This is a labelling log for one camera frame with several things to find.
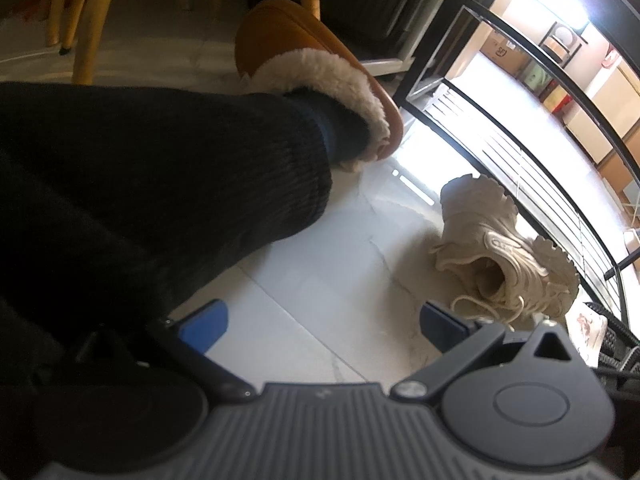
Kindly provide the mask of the beige chunky sneaker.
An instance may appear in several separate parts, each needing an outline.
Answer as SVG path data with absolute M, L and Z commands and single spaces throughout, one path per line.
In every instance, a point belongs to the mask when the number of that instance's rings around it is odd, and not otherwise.
M 451 310 L 511 328 L 565 321 L 579 288 L 574 263 L 552 240 L 518 232 L 518 207 L 497 181 L 455 178 L 442 187 L 440 204 L 444 229 L 432 248 L 435 266 L 464 287 Z

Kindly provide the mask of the cream floral slip-on shoe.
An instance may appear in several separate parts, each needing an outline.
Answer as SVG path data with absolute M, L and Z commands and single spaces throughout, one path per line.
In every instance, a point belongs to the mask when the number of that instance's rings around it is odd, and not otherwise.
M 590 367 L 598 367 L 608 320 L 585 304 L 574 304 L 565 315 L 568 336 Z

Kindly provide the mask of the black trousered leg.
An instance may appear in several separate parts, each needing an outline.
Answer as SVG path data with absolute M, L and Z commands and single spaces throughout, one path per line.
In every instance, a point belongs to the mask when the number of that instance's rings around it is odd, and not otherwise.
M 360 113 L 299 88 L 1 87 L 1 469 L 41 469 L 102 389 L 86 352 L 138 336 L 323 214 Z

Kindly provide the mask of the black metal shoe rack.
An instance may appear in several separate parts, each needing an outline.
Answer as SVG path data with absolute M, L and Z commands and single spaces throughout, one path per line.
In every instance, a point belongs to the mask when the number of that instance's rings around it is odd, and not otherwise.
M 528 53 L 512 76 L 480 52 L 495 30 Z M 497 180 L 521 230 L 574 262 L 580 300 L 639 325 L 639 0 L 444 0 L 395 101 L 404 154 L 439 192 L 465 169 Z

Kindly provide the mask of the cardboard box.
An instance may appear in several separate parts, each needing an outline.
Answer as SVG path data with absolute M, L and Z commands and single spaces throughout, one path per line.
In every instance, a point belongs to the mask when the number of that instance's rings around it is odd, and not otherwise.
M 495 30 L 489 34 L 480 52 L 512 76 L 516 76 L 529 59 L 526 51 Z

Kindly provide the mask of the brown fleece-lined slipper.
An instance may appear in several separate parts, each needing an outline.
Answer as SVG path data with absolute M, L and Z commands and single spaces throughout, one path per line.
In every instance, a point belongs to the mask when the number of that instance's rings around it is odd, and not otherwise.
M 341 40 L 310 11 L 290 0 L 265 0 L 236 32 L 235 66 L 249 92 L 287 94 L 299 88 L 325 94 L 367 124 L 361 155 L 344 162 L 356 170 L 394 154 L 405 127 L 387 91 Z

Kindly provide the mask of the white framed radiator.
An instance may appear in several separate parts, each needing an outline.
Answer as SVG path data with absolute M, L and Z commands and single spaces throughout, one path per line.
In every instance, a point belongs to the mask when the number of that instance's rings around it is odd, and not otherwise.
M 408 70 L 444 0 L 320 0 L 321 21 L 368 70 L 390 80 Z

